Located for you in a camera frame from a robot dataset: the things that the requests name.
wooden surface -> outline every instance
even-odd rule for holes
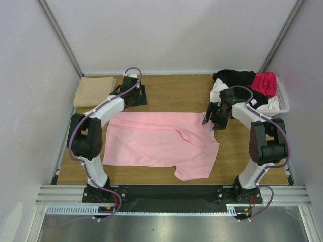
[[[117,83],[122,77],[116,76]],[[213,87],[212,75],[144,76],[148,105],[130,107],[127,112],[205,112]],[[84,113],[91,108],[78,108]],[[105,143],[107,125],[103,127]],[[180,181],[174,177],[175,167],[104,166],[113,184],[232,184],[249,162],[249,130],[238,120],[229,120],[225,130],[216,130],[220,143],[215,165],[208,179]],[[58,184],[85,184],[83,167],[65,152]],[[263,184],[287,184],[284,169],[272,169],[262,179]]]

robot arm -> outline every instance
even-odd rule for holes
[[[69,135],[67,144],[69,144],[71,134],[75,129],[76,125],[88,114],[94,112],[94,114],[89,117],[77,131],[73,142],[72,142],[72,152],[74,155],[84,161],[82,165],[86,165],[87,176],[92,178],[96,184],[101,187],[109,185],[110,181],[106,175],[100,153],[103,147],[102,139],[102,127],[118,112],[123,111],[129,106],[139,106],[146,105],[147,99],[145,94],[145,86],[139,83],[136,88],[131,92],[114,98],[120,92],[124,92],[136,85],[138,79],[136,74],[130,74],[124,77],[123,84],[119,85],[107,99],[94,109],[86,112],[84,114],[74,114],[71,118],[71,125],[69,129]],[[107,101],[110,101],[108,105],[102,106]],[[92,180],[88,181],[88,184],[92,187],[97,187]]]
[[[244,100],[235,97],[232,89],[220,92],[220,103],[210,103],[203,123],[211,120],[214,129],[225,129],[228,118],[235,118],[250,129],[250,161],[245,170],[236,178],[236,194],[256,189],[266,172],[266,167],[273,166],[287,157],[287,143],[277,128],[248,109]],[[284,122],[273,119],[285,131]]]

white wall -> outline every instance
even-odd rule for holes
[[[22,242],[39,187],[54,172],[78,76],[36,0],[0,6],[0,226],[22,202]]]
[[[306,184],[323,230],[323,1],[306,1],[268,70],[287,91],[283,115],[297,182]]]
[[[86,74],[258,71],[295,0],[47,0]]]

pink cloth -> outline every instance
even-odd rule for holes
[[[208,178],[219,143],[204,113],[121,112],[109,121],[103,165],[176,166],[180,180]]]
[[[253,90],[272,98],[276,95],[277,82],[273,72],[256,73],[256,77],[250,85]]]

beige towel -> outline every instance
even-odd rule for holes
[[[96,107],[109,96],[115,87],[113,77],[82,77],[76,90],[74,107]]]

